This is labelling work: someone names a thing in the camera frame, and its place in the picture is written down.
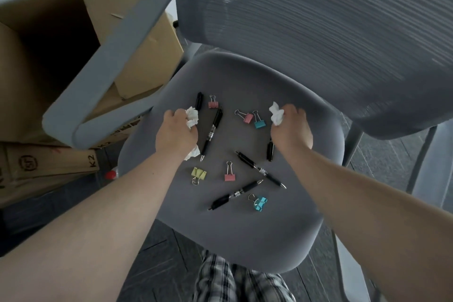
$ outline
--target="person's left hand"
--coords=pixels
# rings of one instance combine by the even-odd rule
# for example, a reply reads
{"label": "person's left hand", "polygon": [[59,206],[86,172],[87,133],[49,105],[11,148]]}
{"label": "person's left hand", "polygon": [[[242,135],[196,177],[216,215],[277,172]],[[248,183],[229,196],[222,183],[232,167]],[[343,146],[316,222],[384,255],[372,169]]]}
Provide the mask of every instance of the person's left hand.
{"label": "person's left hand", "polygon": [[186,110],[178,109],[174,114],[172,110],[165,111],[164,121],[156,135],[156,152],[174,153],[183,160],[197,141],[197,127],[188,128]]}

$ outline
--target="person's right arm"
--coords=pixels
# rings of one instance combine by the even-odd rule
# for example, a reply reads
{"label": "person's right arm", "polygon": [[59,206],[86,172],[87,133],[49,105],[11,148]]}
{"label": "person's right arm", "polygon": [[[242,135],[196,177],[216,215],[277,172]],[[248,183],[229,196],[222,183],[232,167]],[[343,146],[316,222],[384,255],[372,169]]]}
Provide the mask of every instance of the person's right arm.
{"label": "person's right arm", "polygon": [[388,301],[451,301],[453,215],[312,151],[305,111],[283,109],[274,144]]}

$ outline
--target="circular logo on box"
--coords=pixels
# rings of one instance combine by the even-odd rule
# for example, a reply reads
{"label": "circular logo on box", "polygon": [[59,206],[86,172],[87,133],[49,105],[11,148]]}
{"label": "circular logo on box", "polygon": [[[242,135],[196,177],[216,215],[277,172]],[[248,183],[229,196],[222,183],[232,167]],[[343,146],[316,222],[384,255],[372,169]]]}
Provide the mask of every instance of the circular logo on box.
{"label": "circular logo on box", "polygon": [[19,165],[24,171],[34,171],[38,168],[38,161],[34,156],[23,155],[19,158]]}

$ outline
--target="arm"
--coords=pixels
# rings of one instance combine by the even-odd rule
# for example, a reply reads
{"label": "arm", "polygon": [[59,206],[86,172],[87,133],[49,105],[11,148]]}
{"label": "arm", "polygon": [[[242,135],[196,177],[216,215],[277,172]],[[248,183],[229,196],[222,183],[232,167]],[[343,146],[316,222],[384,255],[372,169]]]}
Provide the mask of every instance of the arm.
{"label": "arm", "polygon": [[0,301],[116,301],[184,157],[197,143],[167,111],[156,153],[0,260]]}
{"label": "arm", "polygon": [[305,111],[285,105],[274,144],[326,221],[389,301],[453,296],[453,215],[311,150]]}

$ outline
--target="open cardboard box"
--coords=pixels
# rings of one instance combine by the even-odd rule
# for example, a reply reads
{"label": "open cardboard box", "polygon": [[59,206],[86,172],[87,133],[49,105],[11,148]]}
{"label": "open cardboard box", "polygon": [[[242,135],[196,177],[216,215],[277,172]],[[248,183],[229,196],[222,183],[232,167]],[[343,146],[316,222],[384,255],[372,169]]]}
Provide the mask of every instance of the open cardboard box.
{"label": "open cardboard box", "polygon": [[[62,145],[42,115],[139,0],[14,0],[0,5],[0,141]],[[154,93],[183,50],[166,14],[88,119]],[[125,125],[96,147],[122,139]]]}
{"label": "open cardboard box", "polygon": [[98,170],[92,149],[0,143],[0,208]]}

